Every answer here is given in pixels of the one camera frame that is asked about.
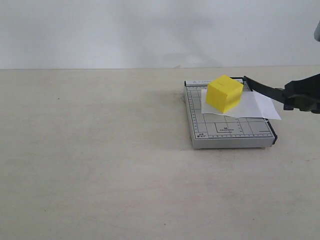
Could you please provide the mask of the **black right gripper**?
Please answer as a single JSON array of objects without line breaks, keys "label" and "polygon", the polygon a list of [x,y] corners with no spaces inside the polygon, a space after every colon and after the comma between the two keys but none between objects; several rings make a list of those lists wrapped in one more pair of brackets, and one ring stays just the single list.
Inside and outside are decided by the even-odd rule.
[{"label": "black right gripper", "polygon": [[284,111],[320,113],[320,74],[293,80],[284,86]]}]

